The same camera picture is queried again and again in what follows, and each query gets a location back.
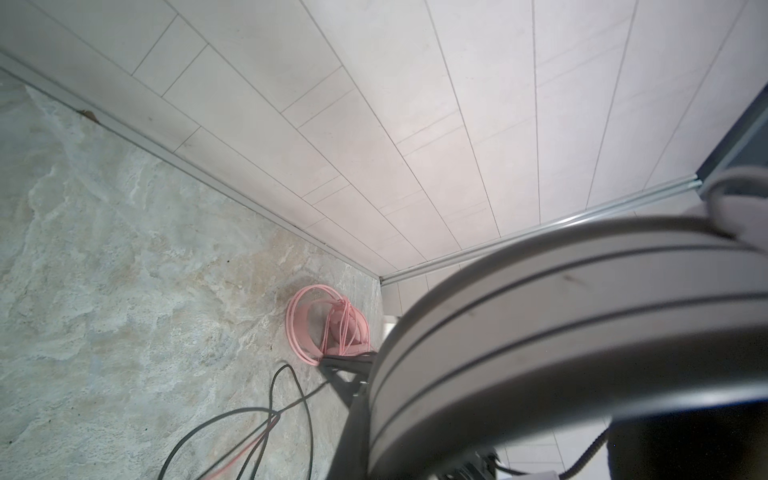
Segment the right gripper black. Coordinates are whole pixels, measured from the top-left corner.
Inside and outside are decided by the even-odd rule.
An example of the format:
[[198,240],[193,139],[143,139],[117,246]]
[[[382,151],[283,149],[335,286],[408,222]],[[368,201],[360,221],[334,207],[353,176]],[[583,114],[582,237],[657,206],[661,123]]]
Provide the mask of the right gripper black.
[[348,416],[327,480],[364,480],[368,475],[370,410],[368,384],[377,352],[353,356],[328,355],[317,366],[343,404]]

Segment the pink headphones with cable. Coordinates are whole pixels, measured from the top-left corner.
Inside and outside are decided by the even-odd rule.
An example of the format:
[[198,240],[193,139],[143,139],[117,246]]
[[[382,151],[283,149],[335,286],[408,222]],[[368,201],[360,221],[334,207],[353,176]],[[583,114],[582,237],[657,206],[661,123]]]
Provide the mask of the pink headphones with cable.
[[[310,311],[315,306],[326,311],[320,342],[315,342],[310,334]],[[355,357],[373,352],[365,315],[328,285],[315,284],[298,290],[288,301],[284,325],[291,350],[310,366],[318,366],[328,356]]]

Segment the white black headphones with cable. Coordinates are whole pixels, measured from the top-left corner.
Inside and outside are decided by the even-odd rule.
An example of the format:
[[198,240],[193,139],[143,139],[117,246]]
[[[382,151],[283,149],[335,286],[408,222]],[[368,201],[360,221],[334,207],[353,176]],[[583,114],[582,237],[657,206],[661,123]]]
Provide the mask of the white black headphones with cable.
[[759,166],[687,215],[591,222],[440,283],[368,384],[366,479],[487,478],[495,446],[592,417],[614,479],[767,475],[767,199]]

